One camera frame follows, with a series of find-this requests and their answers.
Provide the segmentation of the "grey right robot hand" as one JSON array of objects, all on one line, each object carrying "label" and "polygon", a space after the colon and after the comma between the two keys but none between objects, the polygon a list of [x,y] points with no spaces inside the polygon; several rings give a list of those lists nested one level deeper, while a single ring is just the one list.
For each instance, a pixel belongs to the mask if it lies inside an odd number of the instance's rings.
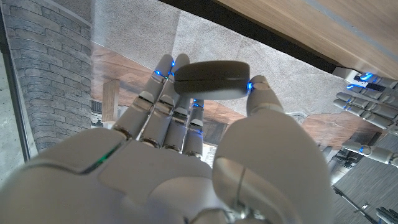
[{"label": "grey right robot hand", "polygon": [[2,223],[331,223],[327,164],[266,77],[164,55],[109,128],[41,152],[1,189]]}]

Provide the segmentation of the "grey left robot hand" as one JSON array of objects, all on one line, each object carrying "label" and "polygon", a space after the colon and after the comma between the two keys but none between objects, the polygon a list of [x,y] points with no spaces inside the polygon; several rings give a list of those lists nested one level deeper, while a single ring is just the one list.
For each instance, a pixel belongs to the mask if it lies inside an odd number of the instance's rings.
[{"label": "grey left robot hand", "polygon": [[[397,80],[373,73],[362,73],[357,80],[368,85],[383,87],[382,91],[350,83],[346,89],[357,94],[339,92],[333,104],[375,126],[397,136]],[[342,148],[374,161],[397,166],[397,153],[377,146],[368,146],[348,140]]]}]

